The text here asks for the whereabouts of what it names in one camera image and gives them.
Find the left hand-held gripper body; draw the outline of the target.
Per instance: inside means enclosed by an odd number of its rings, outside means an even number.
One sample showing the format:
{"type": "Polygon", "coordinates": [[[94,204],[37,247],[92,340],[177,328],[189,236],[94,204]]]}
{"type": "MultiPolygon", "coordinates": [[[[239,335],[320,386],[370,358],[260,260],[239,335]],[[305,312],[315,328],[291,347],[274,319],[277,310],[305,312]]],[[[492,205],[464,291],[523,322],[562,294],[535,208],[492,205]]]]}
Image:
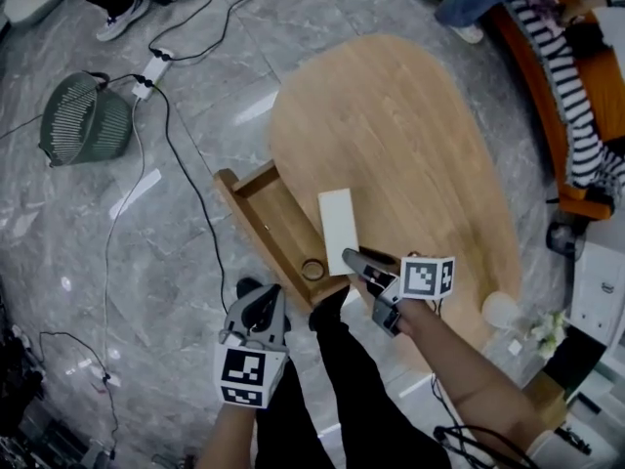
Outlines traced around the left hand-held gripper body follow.
{"type": "Polygon", "coordinates": [[[213,372],[220,400],[229,405],[267,408],[287,359],[285,346],[271,349],[236,332],[222,332],[215,347],[213,372]]]}

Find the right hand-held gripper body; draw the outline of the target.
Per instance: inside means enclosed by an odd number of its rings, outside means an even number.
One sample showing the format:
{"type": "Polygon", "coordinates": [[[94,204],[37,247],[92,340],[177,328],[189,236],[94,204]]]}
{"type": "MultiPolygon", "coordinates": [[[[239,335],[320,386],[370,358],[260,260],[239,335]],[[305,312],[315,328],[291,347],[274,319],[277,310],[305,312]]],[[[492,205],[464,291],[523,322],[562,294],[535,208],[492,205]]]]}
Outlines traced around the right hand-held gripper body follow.
{"type": "Polygon", "coordinates": [[[442,301],[453,292],[454,275],[454,257],[404,257],[398,275],[381,264],[368,262],[363,278],[381,289],[374,299],[373,321],[389,336],[397,336],[398,304],[404,299],[442,301]]]}

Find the white rectangular box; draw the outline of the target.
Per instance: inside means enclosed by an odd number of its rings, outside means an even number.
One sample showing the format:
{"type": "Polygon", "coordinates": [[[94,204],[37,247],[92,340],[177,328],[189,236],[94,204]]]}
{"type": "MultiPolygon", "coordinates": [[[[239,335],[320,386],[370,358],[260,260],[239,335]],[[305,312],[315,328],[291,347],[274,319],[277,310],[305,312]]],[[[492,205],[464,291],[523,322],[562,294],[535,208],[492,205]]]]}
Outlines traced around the white rectangular box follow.
{"type": "Polygon", "coordinates": [[[345,276],[354,270],[343,259],[345,249],[358,250],[358,239],[350,189],[318,195],[319,213],[326,251],[328,273],[345,276]]]}

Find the wooden drawer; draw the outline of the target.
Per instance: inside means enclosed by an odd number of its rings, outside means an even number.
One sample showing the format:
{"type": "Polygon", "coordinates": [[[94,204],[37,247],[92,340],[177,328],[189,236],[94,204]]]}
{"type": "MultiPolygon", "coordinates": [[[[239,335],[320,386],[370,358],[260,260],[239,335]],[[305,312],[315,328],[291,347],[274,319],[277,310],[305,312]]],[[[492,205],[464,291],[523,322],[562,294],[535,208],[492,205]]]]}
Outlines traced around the wooden drawer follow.
{"type": "Polygon", "coordinates": [[[345,276],[329,275],[322,235],[286,188],[273,162],[242,179],[229,168],[221,169],[214,181],[232,215],[301,312],[309,313],[323,299],[350,285],[345,276]],[[322,279],[302,277],[307,259],[323,263],[322,279]]]}

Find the person's right forearm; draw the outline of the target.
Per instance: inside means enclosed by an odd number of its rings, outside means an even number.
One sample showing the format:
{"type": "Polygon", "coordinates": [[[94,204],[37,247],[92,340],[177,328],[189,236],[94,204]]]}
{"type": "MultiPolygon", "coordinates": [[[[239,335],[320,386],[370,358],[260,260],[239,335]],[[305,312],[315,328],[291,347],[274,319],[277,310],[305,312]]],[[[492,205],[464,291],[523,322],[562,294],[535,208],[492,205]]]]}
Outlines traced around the person's right forearm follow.
{"type": "Polygon", "coordinates": [[[474,438],[511,458],[527,452],[545,425],[523,391],[439,316],[412,340],[474,438]]]}

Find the person's right hand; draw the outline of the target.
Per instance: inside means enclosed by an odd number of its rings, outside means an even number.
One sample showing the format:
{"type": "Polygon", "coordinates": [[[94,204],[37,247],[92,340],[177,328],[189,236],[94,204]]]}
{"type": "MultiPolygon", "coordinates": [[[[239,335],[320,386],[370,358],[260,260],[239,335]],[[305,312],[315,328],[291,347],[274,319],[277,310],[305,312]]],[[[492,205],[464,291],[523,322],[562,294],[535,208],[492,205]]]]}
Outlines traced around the person's right hand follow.
{"type": "Polygon", "coordinates": [[[399,330],[412,340],[418,339],[430,330],[432,323],[438,322],[438,316],[423,301],[402,300],[398,304],[400,319],[399,330]]]}

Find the person's left black shoe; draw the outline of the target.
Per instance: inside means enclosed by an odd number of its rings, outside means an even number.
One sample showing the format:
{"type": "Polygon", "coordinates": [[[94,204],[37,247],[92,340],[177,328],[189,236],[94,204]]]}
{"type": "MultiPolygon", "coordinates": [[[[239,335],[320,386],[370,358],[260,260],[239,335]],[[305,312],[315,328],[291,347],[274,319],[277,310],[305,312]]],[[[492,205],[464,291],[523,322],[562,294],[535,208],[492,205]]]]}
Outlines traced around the person's left black shoe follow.
{"type": "Polygon", "coordinates": [[[272,304],[279,293],[279,286],[275,284],[261,284],[254,278],[244,277],[236,284],[237,300],[234,306],[265,307],[272,304]]]}

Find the person's black shoe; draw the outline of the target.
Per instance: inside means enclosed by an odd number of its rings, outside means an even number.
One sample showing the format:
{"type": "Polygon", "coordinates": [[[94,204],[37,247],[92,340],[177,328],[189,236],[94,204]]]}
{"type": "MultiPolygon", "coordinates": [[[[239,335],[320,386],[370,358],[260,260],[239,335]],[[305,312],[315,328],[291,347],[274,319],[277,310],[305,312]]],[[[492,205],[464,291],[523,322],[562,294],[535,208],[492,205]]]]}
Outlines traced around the person's black shoe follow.
{"type": "Polygon", "coordinates": [[[328,324],[341,321],[341,311],[351,291],[345,286],[319,302],[309,316],[309,329],[320,331],[328,324]]]}
{"type": "Polygon", "coordinates": [[[244,277],[236,284],[237,300],[234,306],[265,307],[272,304],[279,293],[279,286],[275,284],[261,284],[254,278],[244,277]]]}

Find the person's right black shoe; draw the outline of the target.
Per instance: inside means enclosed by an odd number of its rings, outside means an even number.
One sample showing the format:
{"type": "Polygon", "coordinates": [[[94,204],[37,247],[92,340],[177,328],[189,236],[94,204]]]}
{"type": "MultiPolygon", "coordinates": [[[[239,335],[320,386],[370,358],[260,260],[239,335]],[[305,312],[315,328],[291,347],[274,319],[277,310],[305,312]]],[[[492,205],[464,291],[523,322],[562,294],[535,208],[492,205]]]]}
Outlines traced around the person's right black shoe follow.
{"type": "Polygon", "coordinates": [[[319,302],[309,316],[309,329],[320,331],[328,324],[341,321],[341,311],[351,291],[345,286],[319,302]]]}

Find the white vase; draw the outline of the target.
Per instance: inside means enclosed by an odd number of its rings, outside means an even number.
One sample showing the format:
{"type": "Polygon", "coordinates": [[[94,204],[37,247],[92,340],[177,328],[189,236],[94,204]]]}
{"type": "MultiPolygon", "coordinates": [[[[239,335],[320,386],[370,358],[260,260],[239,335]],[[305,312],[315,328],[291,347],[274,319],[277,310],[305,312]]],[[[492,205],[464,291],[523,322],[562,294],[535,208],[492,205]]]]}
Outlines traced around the white vase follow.
{"type": "Polygon", "coordinates": [[[513,328],[520,314],[517,301],[501,291],[490,293],[481,308],[483,319],[498,329],[513,328]]]}

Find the person's black trousers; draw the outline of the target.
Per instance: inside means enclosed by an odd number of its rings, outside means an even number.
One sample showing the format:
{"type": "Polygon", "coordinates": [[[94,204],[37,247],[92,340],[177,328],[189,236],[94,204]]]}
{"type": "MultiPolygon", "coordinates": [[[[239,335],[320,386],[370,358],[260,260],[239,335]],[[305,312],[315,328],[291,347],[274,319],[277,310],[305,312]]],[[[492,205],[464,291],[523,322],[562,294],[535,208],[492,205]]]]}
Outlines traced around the person's black trousers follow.
{"type": "MultiPolygon", "coordinates": [[[[451,469],[449,457],[390,399],[376,363],[342,322],[316,333],[336,397],[347,469],[451,469]]],[[[288,361],[266,409],[256,415],[255,469],[335,469],[288,361]]]]}

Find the dark cabinet white top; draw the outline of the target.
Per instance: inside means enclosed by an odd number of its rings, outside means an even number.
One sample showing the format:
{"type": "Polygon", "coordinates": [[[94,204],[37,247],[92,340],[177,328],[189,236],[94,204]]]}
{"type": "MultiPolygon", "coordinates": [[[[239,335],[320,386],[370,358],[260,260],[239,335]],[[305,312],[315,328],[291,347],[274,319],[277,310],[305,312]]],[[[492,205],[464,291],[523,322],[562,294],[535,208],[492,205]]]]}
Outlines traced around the dark cabinet white top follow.
{"type": "Polygon", "coordinates": [[[605,350],[606,345],[569,326],[564,340],[542,371],[563,389],[564,398],[568,400],[595,368],[605,350]]]}

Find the white vanity cabinet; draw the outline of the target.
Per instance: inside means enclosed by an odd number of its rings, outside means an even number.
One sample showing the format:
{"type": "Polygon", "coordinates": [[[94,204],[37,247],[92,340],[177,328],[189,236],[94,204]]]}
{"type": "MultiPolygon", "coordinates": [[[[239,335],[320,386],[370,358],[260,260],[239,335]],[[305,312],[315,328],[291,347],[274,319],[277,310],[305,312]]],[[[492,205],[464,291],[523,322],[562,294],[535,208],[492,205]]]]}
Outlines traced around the white vanity cabinet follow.
{"type": "Polygon", "coordinates": [[[570,322],[609,346],[625,307],[625,254],[586,242],[574,263],[570,322]]]}

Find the orange sofa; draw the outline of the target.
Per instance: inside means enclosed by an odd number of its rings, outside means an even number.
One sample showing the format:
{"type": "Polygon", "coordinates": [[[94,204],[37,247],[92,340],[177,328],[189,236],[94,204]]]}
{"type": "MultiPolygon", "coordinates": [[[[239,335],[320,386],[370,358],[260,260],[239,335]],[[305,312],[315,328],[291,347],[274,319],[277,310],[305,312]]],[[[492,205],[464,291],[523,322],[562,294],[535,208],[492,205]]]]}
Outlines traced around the orange sofa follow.
{"type": "MultiPolygon", "coordinates": [[[[591,220],[607,220],[617,207],[625,204],[625,196],[615,201],[599,189],[578,189],[565,182],[567,139],[564,125],[546,74],[505,8],[507,1],[493,7],[488,17],[512,52],[537,109],[555,172],[555,202],[565,212],[591,220]]],[[[592,11],[581,22],[561,28],[555,13],[562,0],[528,1],[549,25],[564,32],[591,102],[600,139],[608,149],[625,159],[625,25],[619,22],[619,11],[592,11]]]]}

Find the person's white shirt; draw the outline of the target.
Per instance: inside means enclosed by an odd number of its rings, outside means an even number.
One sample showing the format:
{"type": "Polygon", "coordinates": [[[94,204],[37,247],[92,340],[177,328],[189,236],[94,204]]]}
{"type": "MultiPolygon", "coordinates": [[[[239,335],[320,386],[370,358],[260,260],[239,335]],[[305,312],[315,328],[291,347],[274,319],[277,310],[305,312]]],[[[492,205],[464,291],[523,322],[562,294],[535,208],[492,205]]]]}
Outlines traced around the person's white shirt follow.
{"type": "Polygon", "coordinates": [[[611,469],[610,463],[583,454],[553,431],[539,435],[526,454],[539,469],[611,469]]]}

